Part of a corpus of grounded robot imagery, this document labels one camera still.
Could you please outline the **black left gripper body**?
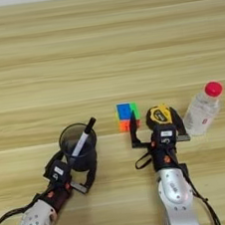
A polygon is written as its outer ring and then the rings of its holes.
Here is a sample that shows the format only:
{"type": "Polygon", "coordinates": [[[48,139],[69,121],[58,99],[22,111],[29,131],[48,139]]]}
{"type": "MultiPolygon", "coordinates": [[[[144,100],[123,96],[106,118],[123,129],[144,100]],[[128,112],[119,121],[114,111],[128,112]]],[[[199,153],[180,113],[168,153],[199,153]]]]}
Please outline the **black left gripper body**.
{"type": "Polygon", "coordinates": [[[48,191],[45,194],[45,202],[51,205],[56,213],[59,213],[69,200],[73,190],[78,190],[83,194],[88,192],[88,188],[84,184],[72,180],[71,173],[64,175],[55,173],[49,181],[48,191]]]}

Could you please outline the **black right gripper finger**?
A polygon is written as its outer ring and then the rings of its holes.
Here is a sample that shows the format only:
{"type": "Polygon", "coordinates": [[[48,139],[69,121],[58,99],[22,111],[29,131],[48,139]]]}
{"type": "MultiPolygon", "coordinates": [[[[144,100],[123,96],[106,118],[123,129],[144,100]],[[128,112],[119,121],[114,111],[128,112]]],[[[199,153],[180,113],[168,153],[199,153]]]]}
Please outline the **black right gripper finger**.
{"type": "Polygon", "coordinates": [[[169,110],[171,112],[171,119],[173,120],[173,123],[175,127],[177,128],[178,134],[186,135],[186,128],[183,124],[183,119],[181,119],[180,115],[173,107],[170,107],[169,110]]]}
{"type": "Polygon", "coordinates": [[[129,125],[129,130],[130,130],[130,138],[131,138],[131,144],[140,144],[140,140],[136,136],[137,133],[137,122],[136,122],[136,117],[134,114],[134,111],[131,111],[131,117],[130,117],[130,125],[129,125]]]}

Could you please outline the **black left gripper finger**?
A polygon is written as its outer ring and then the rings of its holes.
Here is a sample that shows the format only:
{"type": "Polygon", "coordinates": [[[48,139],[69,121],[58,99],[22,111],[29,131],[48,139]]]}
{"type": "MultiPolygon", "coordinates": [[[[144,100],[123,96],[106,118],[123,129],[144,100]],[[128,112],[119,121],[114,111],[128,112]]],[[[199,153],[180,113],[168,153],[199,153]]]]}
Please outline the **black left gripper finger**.
{"type": "Polygon", "coordinates": [[[85,183],[85,187],[87,187],[88,190],[90,190],[90,188],[93,186],[93,183],[95,181],[95,177],[96,177],[96,174],[97,174],[97,162],[96,161],[93,161],[91,166],[90,166],[90,169],[89,169],[89,172],[87,174],[87,178],[86,178],[86,183],[85,183]]]}
{"type": "Polygon", "coordinates": [[[52,158],[50,159],[50,161],[46,164],[45,172],[44,172],[44,177],[48,177],[49,176],[48,173],[51,170],[53,163],[56,160],[61,160],[63,156],[64,156],[64,154],[63,154],[63,152],[61,150],[59,150],[56,154],[54,154],[52,156],[52,158]]]}

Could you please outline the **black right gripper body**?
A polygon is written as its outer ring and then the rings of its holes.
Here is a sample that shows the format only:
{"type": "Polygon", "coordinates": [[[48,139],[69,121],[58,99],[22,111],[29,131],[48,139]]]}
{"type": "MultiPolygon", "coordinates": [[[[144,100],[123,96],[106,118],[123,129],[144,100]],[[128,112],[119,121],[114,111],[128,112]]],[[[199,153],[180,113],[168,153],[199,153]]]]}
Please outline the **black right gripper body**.
{"type": "Polygon", "coordinates": [[[166,168],[179,168],[180,165],[176,157],[176,144],[179,141],[187,141],[189,139],[190,135],[188,134],[164,137],[153,136],[149,142],[142,142],[139,139],[134,139],[131,142],[133,149],[146,149],[146,154],[137,160],[135,168],[144,169],[151,163],[156,172],[166,168]]]}

